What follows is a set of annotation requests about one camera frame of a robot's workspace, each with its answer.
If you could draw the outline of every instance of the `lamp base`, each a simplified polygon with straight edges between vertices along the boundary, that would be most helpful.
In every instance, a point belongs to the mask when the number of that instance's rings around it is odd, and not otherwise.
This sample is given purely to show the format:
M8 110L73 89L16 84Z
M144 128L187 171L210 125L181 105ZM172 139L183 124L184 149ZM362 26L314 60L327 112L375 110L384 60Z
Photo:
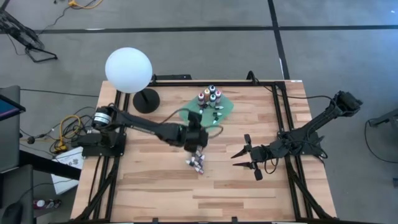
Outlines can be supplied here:
M153 89L145 88L134 95L132 103L138 112L151 113L160 105L159 94Z

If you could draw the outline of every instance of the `yellow cable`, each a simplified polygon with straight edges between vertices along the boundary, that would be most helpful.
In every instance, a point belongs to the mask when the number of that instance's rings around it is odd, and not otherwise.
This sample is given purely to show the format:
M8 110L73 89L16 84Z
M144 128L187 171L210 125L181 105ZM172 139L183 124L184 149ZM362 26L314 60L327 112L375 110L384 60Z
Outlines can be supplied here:
M60 122L60 138L59 138L59 143L58 143L58 147L62 147L62 146L64 146L63 145L63 142L62 142L62 138L64 138L64 137L66 137L66 135L65 136L62 136L62 124L66 121L66 120L68 120L68 119L70 119L70 118L76 118L78 121L79 121L79 127L80 127L80 125L81 125L81 119L80 119L80 117L79 116L77 116L77 115L70 115L70 116L66 116L61 122ZM73 132L71 132L71 133L69 133L69 134L77 134L77 131L79 131L79 129L76 129L76 130L74 130Z
M94 8L97 7L99 4L101 4L102 1L103 1L103 0L99 0L94 6L85 7L85 6L79 5L75 0L71 0L71 1L68 3L68 5L69 5L69 6L77 6L77 7L83 8L83 9L94 9Z

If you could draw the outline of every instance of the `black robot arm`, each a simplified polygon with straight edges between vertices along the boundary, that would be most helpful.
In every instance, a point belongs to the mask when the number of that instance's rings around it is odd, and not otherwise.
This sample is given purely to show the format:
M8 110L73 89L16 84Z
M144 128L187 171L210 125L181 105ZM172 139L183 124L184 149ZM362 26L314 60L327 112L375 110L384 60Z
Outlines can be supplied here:
M254 169L256 180L261 180L261 171L258 169L258 162L266 162L271 159L283 158L286 155L296 156L297 154L309 154L322 156L320 148L322 138L318 137L316 130L327 124L329 121L340 116L350 117L356 114L361 108L362 102L357 100L351 93L339 91L330 101L325 111L312 119L306 125L295 130L278 133L278 139L268 146L251 146L250 136L244 135L246 145L232 158L243 156L249 153L251 162L242 162L234 166L244 166Z
M170 146L184 147L186 151L195 152L198 147L207 146L208 133L200 125L200 114L189 111L188 120L188 126L177 123L156 123L109 105L96 110L92 126L103 134L103 139L115 129L127 127L153 134Z

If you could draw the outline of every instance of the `computer monitor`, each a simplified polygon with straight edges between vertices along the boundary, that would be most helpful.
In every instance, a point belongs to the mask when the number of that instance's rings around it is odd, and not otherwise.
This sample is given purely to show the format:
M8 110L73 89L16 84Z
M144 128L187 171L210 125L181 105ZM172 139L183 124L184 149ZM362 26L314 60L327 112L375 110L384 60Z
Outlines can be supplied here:
M0 95L0 121L25 112L26 109L20 104Z

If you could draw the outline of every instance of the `wooden tabletop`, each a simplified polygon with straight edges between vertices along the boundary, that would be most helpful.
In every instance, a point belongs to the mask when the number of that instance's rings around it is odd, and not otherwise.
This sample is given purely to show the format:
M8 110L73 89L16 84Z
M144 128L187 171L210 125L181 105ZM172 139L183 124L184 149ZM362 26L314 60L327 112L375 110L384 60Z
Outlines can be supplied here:
M302 82L286 81L286 85L288 95L305 96ZM140 114L130 103L131 114L162 121L203 90L201 87L153 89L160 96L159 108L150 114ZM252 170L232 166L237 162L249 161L249 155L230 159L245 145L244 134L251 135L253 146L267 145L276 139L278 125L272 93L261 86L222 86L220 89L234 103L234 109L221 122L224 126L223 133L209 140L205 149L203 175L185 163L189 154L182 148L170 147L146 133L127 130L127 144L119 166L112 222L149 222L154 217L158 217L160 222L221 222L230 221L233 216L247 222L294 220L283 159L273 174L268 175L263 171L264 178L261 181L255 181ZM98 106L112 103L115 95L116 90L111 84L103 82ZM289 102L296 128L311 120L307 100L291 98ZM280 105L284 112L281 98ZM176 115L170 122L181 121ZM326 212L335 216L324 166L312 156L302 156L302 160L309 191ZM96 161L96 157L85 160L72 218L87 206ZM101 164L102 162L98 169L95 192ZM267 163L267 168L273 169L270 162ZM298 192L301 214L305 216L302 195L299 190ZM103 197L100 217L104 216L107 194Z

